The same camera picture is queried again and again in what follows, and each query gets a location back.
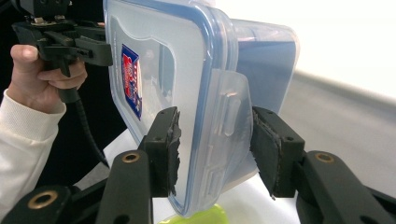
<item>green object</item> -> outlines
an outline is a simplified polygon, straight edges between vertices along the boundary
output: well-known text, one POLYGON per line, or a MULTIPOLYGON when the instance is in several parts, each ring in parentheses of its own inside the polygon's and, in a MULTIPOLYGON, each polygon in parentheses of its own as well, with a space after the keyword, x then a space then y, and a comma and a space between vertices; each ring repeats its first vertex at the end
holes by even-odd
POLYGON ((228 224, 228 219, 225 211, 215 204, 208 210, 195 213, 192 217, 170 217, 158 224, 228 224))

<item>white sleeve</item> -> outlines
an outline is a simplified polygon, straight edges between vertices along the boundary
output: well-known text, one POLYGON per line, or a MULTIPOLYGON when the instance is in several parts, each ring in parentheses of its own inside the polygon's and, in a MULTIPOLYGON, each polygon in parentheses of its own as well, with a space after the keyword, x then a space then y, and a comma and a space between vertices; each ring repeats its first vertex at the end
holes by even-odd
POLYGON ((65 110, 59 104, 53 114, 35 111, 4 92, 0 105, 0 221, 34 189, 65 110))

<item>human hand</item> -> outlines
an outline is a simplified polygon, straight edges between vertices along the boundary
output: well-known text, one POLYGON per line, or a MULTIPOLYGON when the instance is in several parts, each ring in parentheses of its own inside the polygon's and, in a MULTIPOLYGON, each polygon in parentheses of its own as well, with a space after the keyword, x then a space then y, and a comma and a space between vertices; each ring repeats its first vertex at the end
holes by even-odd
POLYGON ((60 69, 43 71, 45 63, 39 59, 38 50, 33 46, 15 45, 11 49, 11 57, 14 68, 7 95, 44 113, 51 113, 61 102, 58 89, 79 88, 87 77, 83 61, 69 66, 71 77, 64 76, 60 69))

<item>label sticker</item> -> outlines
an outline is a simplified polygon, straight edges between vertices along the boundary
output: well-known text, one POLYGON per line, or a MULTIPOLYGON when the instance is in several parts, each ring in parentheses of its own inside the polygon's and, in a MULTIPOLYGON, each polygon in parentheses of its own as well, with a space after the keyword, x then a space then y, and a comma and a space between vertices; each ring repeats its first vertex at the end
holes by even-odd
POLYGON ((137 118, 142 116, 142 85, 139 56, 131 49, 122 45, 122 82, 125 99, 137 118))

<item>plastic food container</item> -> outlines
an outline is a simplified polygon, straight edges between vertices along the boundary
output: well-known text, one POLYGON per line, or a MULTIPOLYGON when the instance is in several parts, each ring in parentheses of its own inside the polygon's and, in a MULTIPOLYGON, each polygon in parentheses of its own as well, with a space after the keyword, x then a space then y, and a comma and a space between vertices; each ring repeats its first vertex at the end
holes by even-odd
POLYGON ((184 217, 210 208, 257 172, 251 107, 279 110, 298 52, 294 33, 233 21, 198 1, 104 6, 114 103, 137 144, 159 111, 177 106, 180 166, 169 200, 184 217))

